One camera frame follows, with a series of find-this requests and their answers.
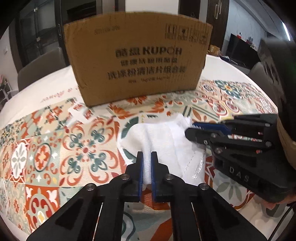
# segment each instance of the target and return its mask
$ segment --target dark wooden door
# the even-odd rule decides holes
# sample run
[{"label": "dark wooden door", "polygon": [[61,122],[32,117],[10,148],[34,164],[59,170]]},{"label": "dark wooden door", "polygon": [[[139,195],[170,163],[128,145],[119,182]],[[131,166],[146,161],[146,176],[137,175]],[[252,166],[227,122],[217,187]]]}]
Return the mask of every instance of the dark wooden door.
[{"label": "dark wooden door", "polygon": [[228,20],[229,0],[210,0],[207,7],[207,23],[213,26],[210,44],[222,49]]}]

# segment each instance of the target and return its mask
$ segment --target cardboard box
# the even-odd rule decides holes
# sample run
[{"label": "cardboard box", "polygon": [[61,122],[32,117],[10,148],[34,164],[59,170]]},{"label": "cardboard box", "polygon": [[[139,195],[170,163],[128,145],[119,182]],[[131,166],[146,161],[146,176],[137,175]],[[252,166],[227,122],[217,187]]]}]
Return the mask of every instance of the cardboard box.
[{"label": "cardboard box", "polygon": [[212,26],[186,16],[117,12],[66,24],[67,53],[87,106],[196,88]]},{"label": "cardboard box", "polygon": [[208,54],[219,57],[220,53],[221,53],[220,48],[218,48],[215,45],[210,45]]}]

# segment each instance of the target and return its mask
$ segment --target table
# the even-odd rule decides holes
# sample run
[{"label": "table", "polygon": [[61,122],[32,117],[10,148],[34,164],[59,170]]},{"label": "table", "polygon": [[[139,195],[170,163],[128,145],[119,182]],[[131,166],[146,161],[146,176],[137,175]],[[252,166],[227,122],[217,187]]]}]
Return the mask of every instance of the table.
[{"label": "table", "polygon": [[[22,90],[0,114],[0,215],[19,240],[85,184],[106,184],[124,173],[135,157],[119,143],[136,123],[177,112],[209,122],[277,112],[250,78],[210,55],[195,91],[140,96],[81,110],[85,106],[69,66]],[[67,128],[69,120],[75,125]],[[205,182],[264,235],[271,234],[279,218],[264,216],[254,194],[214,169],[210,155]],[[122,240],[172,240],[169,205],[152,203],[148,189],[141,203],[125,205],[123,221]]]}]

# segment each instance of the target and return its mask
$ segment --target wall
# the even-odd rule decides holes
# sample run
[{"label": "wall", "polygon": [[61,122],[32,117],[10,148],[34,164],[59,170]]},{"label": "wall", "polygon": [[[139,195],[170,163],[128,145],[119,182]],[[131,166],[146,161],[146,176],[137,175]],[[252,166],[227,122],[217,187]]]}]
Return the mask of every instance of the wall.
[{"label": "wall", "polygon": [[236,0],[264,30],[282,40],[287,40],[287,35],[281,19],[262,0]]},{"label": "wall", "polygon": [[200,16],[198,19],[204,23],[207,22],[207,6],[208,6],[208,0],[200,1]]},{"label": "wall", "polygon": [[11,55],[8,28],[0,39],[0,74],[7,78],[12,90],[18,90],[17,70]]},{"label": "wall", "polygon": [[126,0],[126,11],[178,14],[179,0]]},{"label": "wall", "polygon": [[260,40],[266,37],[266,31],[260,24],[235,0],[230,0],[226,33],[221,50],[222,54],[226,53],[231,34],[237,35],[239,33],[242,34],[242,39],[245,41],[252,37],[257,49]]}]

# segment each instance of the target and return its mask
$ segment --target door handle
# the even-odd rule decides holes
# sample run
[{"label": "door handle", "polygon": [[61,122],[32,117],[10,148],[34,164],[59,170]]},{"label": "door handle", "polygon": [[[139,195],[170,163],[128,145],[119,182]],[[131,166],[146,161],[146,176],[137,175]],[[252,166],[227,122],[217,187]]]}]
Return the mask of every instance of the door handle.
[{"label": "door handle", "polygon": [[58,31],[59,38],[62,39],[62,30],[61,30],[60,24],[58,24],[57,31]]},{"label": "door handle", "polygon": [[219,14],[221,14],[221,10],[222,10],[222,2],[221,0],[219,0]]},{"label": "door handle", "polygon": [[218,4],[216,4],[216,6],[215,6],[215,12],[214,12],[215,19],[218,19],[218,10],[219,10],[219,6],[218,6]]}]

